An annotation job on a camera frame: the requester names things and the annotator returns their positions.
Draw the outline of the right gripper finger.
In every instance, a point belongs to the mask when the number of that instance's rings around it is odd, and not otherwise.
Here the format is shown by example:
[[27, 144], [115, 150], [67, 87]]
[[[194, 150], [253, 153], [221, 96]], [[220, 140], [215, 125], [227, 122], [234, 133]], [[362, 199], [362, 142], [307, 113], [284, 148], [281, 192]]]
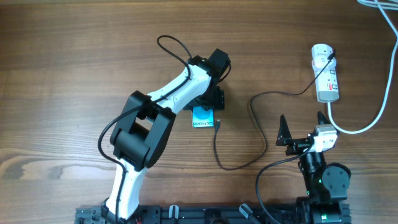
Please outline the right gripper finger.
[[329, 119], [321, 112], [317, 112], [317, 120], [319, 125], [331, 124]]
[[288, 146], [292, 143], [292, 135], [290, 133], [285, 116], [280, 116], [279, 132], [277, 135], [276, 145], [277, 146]]

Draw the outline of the smartphone with cyan screen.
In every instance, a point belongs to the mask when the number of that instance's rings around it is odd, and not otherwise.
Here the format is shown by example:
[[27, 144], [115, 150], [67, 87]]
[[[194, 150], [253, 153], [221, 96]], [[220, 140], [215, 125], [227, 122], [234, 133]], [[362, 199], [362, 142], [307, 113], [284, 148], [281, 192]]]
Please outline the smartphone with cyan screen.
[[200, 106], [192, 109], [192, 126], [194, 128], [211, 128], [214, 126], [213, 110], [204, 110]]

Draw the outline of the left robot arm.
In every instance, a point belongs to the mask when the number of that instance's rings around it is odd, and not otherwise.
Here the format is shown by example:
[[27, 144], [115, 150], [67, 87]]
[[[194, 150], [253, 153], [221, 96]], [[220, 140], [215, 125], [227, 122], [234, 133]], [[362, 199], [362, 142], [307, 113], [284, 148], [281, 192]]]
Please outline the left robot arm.
[[101, 206], [107, 222], [126, 223], [136, 213], [145, 174], [165, 150], [180, 111], [192, 112], [195, 128], [213, 125], [213, 112], [224, 109], [218, 84], [230, 67], [229, 55], [216, 49], [209, 58], [185, 61], [183, 72], [159, 90], [129, 96], [122, 113], [105, 127], [112, 131], [111, 161], [117, 166], [111, 195]]

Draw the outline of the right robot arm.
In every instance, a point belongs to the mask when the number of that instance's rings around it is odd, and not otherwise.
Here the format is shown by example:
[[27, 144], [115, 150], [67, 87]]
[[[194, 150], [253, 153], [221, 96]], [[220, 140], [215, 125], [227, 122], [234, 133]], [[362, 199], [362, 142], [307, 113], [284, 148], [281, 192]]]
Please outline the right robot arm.
[[339, 132], [317, 113], [318, 125], [305, 138], [294, 139], [287, 120], [280, 116], [276, 145], [285, 146], [285, 154], [298, 156], [298, 168], [303, 175], [306, 197], [295, 203], [296, 223], [351, 223], [348, 198], [351, 171], [340, 163], [326, 163], [324, 153], [335, 147]]

